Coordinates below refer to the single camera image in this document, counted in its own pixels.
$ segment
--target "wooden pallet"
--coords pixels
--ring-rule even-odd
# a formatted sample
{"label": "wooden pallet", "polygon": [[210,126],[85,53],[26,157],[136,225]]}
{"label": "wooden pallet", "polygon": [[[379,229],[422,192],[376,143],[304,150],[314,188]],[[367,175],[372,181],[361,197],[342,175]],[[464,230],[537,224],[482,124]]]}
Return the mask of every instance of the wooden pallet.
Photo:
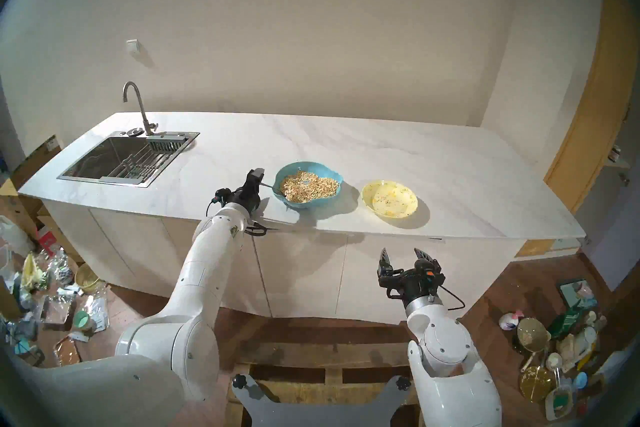
{"label": "wooden pallet", "polygon": [[[273,401],[282,403],[369,403],[395,375],[410,378],[407,343],[291,344],[245,342],[235,374],[251,374]],[[419,407],[411,385],[406,406],[392,425],[417,426]],[[227,391],[225,427],[247,427],[251,419]]]}

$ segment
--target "metal spoon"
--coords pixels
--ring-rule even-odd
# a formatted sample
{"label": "metal spoon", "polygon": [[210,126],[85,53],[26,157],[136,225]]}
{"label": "metal spoon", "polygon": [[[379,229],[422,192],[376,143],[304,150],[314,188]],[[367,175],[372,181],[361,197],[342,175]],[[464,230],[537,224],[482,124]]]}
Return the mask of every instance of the metal spoon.
{"label": "metal spoon", "polygon": [[260,185],[264,186],[265,188],[271,188],[272,190],[274,190],[274,192],[278,193],[280,196],[284,196],[283,192],[278,188],[276,188],[275,186],[270,186],[269,184],[264,184],[263,182],[261,182]]}

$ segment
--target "light switch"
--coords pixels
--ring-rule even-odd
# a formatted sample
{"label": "light switch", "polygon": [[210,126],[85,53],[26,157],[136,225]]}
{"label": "light switch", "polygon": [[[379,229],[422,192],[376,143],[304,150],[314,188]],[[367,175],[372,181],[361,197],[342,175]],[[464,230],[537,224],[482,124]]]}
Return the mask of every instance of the light switch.
{"label": "light switch", "polygon": [[138,40],[127,41],[127,53],[130,55],[140,55],[140,43],[138,43]]}

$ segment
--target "yellow bowl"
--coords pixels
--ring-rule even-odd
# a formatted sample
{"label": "yellow bowl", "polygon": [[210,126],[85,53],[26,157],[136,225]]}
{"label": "yellow bowl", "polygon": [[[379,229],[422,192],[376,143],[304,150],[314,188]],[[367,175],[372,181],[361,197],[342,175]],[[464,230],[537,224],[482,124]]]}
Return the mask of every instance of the yellow bowl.
{"label": "yellow bowl", "polygon": [[75,273],[75,282],[84,292],[94,292],[100,278],[91,270],[87,263],[83,263]]}
{"label": "yellow bowl", "polygon": [[393,180],[374,180],[362,188],[361,196],[367,208],[381,217],[405,218],[418,209],[414,192]]}

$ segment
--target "blue bowl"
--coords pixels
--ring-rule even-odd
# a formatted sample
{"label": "blue bowl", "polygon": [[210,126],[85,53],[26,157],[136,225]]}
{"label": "blue bowl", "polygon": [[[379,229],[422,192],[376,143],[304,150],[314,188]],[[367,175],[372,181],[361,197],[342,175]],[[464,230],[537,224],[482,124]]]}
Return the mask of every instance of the blue bowl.
{"label": "blue bowl", "polygon": [[[318,177],[329,177],[331,179],[337,180],[338,181],[338,190],[335,192],[335,194],[333,196],[330,196],[328,198],[318,198],[316,200],[311,200],[311,201],[306,202],[306,203],[290,202],[288,199],[286,199],[280,193],[277,193],[276,192],[276,188],[278,190],[280,190],[280,185],[282,184],[282,181],[284,180],[284,178],[287,175],[294,175],[296,172],[298,172],[298,170],[302,170],[303,172],[315,173]],[[276,196],[276,198],[279,199],[281,202],[285,203],[286,205],[290,206],[291,208],[295,208],[295,209],[300,210],[300,209],[304,209],[304,208],[318,207],[318,206],[326,205],[326,204],[332,202],[340,194],[340,187],[343,184],[342,180],[343,180],[342,175],[340,175],[337,172],[334,172],[329,167],[326,167],[326,166],[322,165],[321,163],[316,163],[316,162],[295,162],[295,163],[290,163],[289,165],[285,165],[276,174],[276,179],[275,179],[275,181],[273,183],[272,191],[273,191],[273,194]]]}

